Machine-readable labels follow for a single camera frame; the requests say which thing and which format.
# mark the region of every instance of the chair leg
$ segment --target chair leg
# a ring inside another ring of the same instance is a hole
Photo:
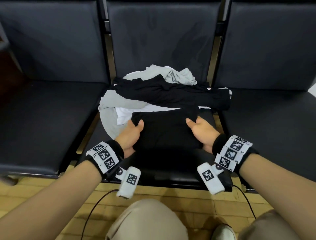
[[[0,177],[0,181],[9,185],[9,186],[14,186],[18,183],[19,180],[8,177],[8,176],[2,176],[2,177]]]

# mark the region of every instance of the chair seat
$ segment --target chair seat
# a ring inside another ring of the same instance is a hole
[[[209,109],[200,109],[199,116],[215,126],[212,112]],[[87,150],[101,141],[108,140],[110,137],[99,121],[77,164],[85,159]],[[136,152],[124,160],[122,167],[127,169],[129,166],[133,166],[141,170],[139,185],[207,190],[197,172],[197,166],[204,162],[214,164],[214,156],[202,149],[173,149],[163,152],[159,150]],[[219,175],[219,178],[226,191],[231,191],[232,182],[229,173],[224,172]],[[119,183],[120,181],[114,178],[110,182]]]
[[[316,98],[304,91],[232,89],[220,113],[229,134],[254,144],[260,155],[316,181]]]
[[[66,154],[76,154],[78,134],[105,87],[32,81],[21,89],[0,110],[0,173],[57,175],[63,161],[72,160]]]

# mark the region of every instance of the chair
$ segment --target chair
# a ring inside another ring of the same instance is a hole
[[[232,90],[224,131],[316,181],[316,4],[233,1],[214,87]]]
[[[187,67],[198,82],[205,82],[219,7],[219,1],[107,1],[116,75],[124,77],[155,64],[177,71]],[[209,110],[201,110],[200,116],[215,126]],[[109,139],[99,121],[85,151]],[[132,165],[141,170],[140,185],[206,189],[196,167],[213,160],[213,155],[201,149],[180,155],[177,151],[168,154],[151,151],[132,155],[123,167]],[[219,178],[226,190],[231,191],[229,174],[226,172]]]
[[[30,82],[0,113],[0,174],[56,178],[109,86],[96,1],[0,1],[0,22]]]

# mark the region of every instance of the white shoe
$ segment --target white shoe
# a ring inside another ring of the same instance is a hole
[[[214,230],[211,240],[237,240],[237,238],[230,226],[221,224]]]

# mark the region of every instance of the hand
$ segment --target hand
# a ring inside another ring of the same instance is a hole
[[[140,132],[143,129],[143,120],[140,120],[137,126],[134,125],[132,120],[129,120],[127,122],[127,127],[115,139],[124,151],[124,158],[129,157],[135,152],[133,145],[139,139]]]
[[[191,128],[193,135],[204,144],[203,149],[212,153],[213,143],[220,133],[200,116],[197,117],[196,123],[188,118],[185,121],[189,128]]]

